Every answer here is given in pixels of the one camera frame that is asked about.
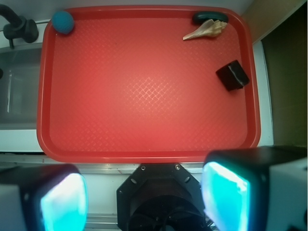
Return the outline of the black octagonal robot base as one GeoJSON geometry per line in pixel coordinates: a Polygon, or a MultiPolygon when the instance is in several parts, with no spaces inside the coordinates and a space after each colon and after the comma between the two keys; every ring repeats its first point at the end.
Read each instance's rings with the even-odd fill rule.
{"type": "Polygon", "coordinates": [[[141,164],[117,189],[122,231],[209,231],[199,181],[182,165],[141,164]]]}

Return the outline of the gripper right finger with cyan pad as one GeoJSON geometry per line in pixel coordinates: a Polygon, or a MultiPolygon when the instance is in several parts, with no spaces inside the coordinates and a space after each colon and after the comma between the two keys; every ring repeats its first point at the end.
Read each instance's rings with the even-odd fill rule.
{"type": "Polygon", "coordinates": [[[308,228],[308,150],[263,146],[211,151],[201,194],[220,231],[305,231],[308,228]]]}

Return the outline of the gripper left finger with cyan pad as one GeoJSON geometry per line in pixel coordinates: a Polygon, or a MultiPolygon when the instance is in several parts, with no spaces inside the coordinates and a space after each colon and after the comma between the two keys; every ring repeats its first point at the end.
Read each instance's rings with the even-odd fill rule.
{"type": "Polygon", "coordinates": [[[2,231],[82,231],[87,214],[86,180],[72,164],[0,172],[2,231]]]}

